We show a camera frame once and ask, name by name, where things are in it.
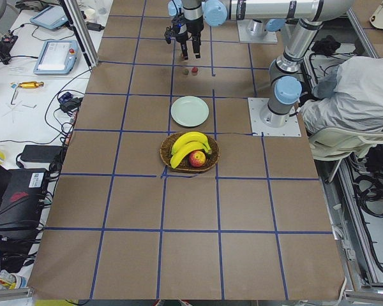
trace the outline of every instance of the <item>basket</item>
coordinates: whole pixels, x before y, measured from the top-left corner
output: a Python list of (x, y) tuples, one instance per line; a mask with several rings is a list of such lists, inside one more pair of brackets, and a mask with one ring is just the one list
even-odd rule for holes
[(211, 155), (206, 155), (206, 162), (203, 166), (199, 168), (194, 168), (189, 163), (188, 156), (186, 156), (177, 166), (176, 169), (173, 169), (170, 165), (170, 158), (172, 157), (172, 146), (175, 141), (186, 132), (174, 133), (168, 136), (160, 146), (160, 157), (161, 160), (169, 167), (169, 169), (177, 172), (186, 172), (186, 173), (202, 173), (210, 170), (212, 167), (216, 165), (218, 159), (220, 158), (220, 150), (218, 148), (218, 144), (214, 138), (207, 136), (209, 140), (209, 145), (211, 147)]

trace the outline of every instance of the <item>white label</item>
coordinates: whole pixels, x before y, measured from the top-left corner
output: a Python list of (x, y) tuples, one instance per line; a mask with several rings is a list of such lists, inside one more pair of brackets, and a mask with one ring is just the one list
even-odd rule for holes
[(41, 183), (43, 182), (44, 173), (33, 173), (31, 176), (29, 188), (37, 188), (41, 187)]

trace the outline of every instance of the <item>blue and white device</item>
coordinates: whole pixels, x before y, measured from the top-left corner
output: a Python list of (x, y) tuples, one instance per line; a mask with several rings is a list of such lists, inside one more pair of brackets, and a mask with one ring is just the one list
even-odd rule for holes
[(36, 75), (67, 75), (74, 67), (79, 52), (75, 40), (48, 40), (38, 57)]
[(60, 6), (49, 6), (42, 10), (37, 16), (30, 18), (32, 24), (44, 27), (49, 30), (55, 30), (68, 21), (64, 10)]

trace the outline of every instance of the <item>yellow tool handle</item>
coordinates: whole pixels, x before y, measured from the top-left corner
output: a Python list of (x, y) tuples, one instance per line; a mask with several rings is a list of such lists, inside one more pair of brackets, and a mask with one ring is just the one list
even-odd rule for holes
[(44, 82), (31, 81), (31, 82), (19, 83), (19, 87), (21, 88), (38, 88), (43, 86), (44, 86)]

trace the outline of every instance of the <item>chair leg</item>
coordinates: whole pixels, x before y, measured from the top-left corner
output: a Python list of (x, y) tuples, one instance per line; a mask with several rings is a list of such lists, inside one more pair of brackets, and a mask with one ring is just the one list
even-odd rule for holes
[(333, 178), (334, 178), (336, 172), (338, 172), (340, 162), (342, 161), (342, 159), (343, 158), (338, 159), (337, 161), (334, 162), (333, 170), (332, 170), (331, 174), (329, 175), (329, 177), (327, 178), (326, 183), (330, 184), (333, 181)]

